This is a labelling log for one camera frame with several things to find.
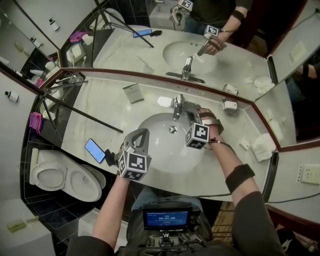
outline electronic device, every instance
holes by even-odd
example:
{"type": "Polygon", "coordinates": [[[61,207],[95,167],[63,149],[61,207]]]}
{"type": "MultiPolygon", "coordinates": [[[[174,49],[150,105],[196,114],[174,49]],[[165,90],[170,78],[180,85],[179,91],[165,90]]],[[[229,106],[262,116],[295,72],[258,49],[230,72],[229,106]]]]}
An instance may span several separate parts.
{"type": "MultiPolygon", "coordinates": [[[[144,37],[144,36],[150,35],[150,34],[152,33],[152,30],[151,30],[151,28],[150,28],[150,29],[146,29],[146,30],[137,31],[137,33],[138,33],[140,36],[144,37]]],[[[134,37],[134,38],[137,38],[137,37],[138,37],[137,33],[133,33],[133,37],[134,37]]]]}
{"type": "Polygon", "coordinates": [[[85,149],[99,164],[106,156],[105,152],[93,141],[92,138],[90,138],[85,144],[85,149]]]}
{"type": "Polygon", "coordinates": [[[142,207],[145,230],[176,231],[190,227],[191,203],[144,204],[142,207]]]}

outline blue digital display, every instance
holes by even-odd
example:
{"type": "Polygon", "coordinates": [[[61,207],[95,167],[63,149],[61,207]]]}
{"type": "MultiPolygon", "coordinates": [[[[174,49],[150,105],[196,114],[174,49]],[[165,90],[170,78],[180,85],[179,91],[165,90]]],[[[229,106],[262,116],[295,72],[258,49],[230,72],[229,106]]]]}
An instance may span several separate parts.
{"type": "MultiPolygon", "coordinates": [[[[147,36],[147,35],[150,35],[152,33],[152,30],[151,29],[146,29],[146,30],[141,30],[141,31],[137,31],[137,33],[140,35],[140,36],[147,36]]],[[[134,38],[137,38],[138,35],[137,33],[133,33],[133,37],[134,38]]]]}
{"type": "Polygon", "coordinates": [[[147,212],[147,227],[183,227],[187,225],[188,211],[147,212]]]}
{"type": "Polygon", "coordinates": [[[91,156],[93,156],[98,163],[101,163],[105,158],[105,152],[103,152],[92,139],[89,139],[85,144],[85,149],[88,150],[91,156]]]}

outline power outlet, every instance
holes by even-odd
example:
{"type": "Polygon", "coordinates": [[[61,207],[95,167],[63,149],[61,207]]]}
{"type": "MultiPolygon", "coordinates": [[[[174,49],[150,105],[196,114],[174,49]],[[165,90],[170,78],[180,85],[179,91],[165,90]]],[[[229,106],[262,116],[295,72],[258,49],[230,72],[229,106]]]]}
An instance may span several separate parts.
{"type": "Polygon", "coordinates": [[[300,182],[320,185],[320,165],[306,164],[300,166],[300,182]]]}
{"type": "Polygon", "coordinates": [[[195,95],[205,95],[205,92],[204,92],[204,91],[201,91],[201,90],[190,89],[190,88],[187,88],[186,90],[187,90],[189,93],[192,93],[192,94],[195,94],[195,95]]]}

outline mirror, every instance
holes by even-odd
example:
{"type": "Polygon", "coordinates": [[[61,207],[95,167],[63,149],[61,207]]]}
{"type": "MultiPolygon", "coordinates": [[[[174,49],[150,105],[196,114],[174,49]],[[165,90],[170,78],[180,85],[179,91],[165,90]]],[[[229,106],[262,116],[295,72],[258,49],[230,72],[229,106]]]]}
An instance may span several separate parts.
{"type": "Polygon", "coordinates": [[[59,70],[57,52],[45,55],[43,43],[35,36],[32,43],[1,10],[0,35],[0,61],[32,84],[40,87],[59,70]]]}
{"type": "Polygon", "coordinates": [[[281,146],[320,139],[320,49],[257,100],[281,146]]]}
{"type": "MultiPolygon", "coordinates": [[[[314,0],[297,1],[290,4],[288,11],[285,4],[253,1],[251,6],[237,7],[244,14],[247,11],[243,8],[250,9],[239,22],[241,17],[231,15],[233,4],[222,6],[213,1],[13,2],[60,49],[62,67],[154,74],[227,91],[251,101],[281,84],[296,68],[287,64],[294,48],[291,44],[306,38],[302,31],[308,31],[308,25],[318,21],[315,8],[320,5],[314,0]],[[219,29],[218,39],[222,42],[207,42],[207,24],[219,29]],[[151,32],[161,30],[162,34],[149,36],[150,28],[151,32]],[[135,37],[132,29],[147,34],[135,37]],[[203,53],[204,45],[215,55],[203,53]],[[216,53],[213,48],[223,50],[216,53]],[[270,54],[273,62],[267,58],[270,54]]],[[[300,52],[296,64],[305,60],[312,49],[307,44],[304,47],[306,51],[300,52]]]]}

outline phone screen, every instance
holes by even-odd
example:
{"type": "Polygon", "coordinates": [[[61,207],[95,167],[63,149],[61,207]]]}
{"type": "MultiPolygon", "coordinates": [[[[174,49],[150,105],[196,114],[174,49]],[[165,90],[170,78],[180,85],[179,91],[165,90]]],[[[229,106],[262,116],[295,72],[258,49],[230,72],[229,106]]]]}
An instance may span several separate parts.
{"type": "Polygon", "coordinates": [[[85,149],[90,153],[91,156],[100,164],[105,158],[105,152],[90,138],[85,144],[85,149]]]}
{"type": "MultiPolygon", "coordinates": [[[[152,33],[152,30],[151,29],[146,29],[146,30],[141,30],[141,31],[137,31],[137,33],[140,35],[140,36],[147,36],[147,35],[150,35],[152,33]]],[[[133,33],[133,37],[134,38],[137,38],[138,35],[137,33],[133,33]]]]}

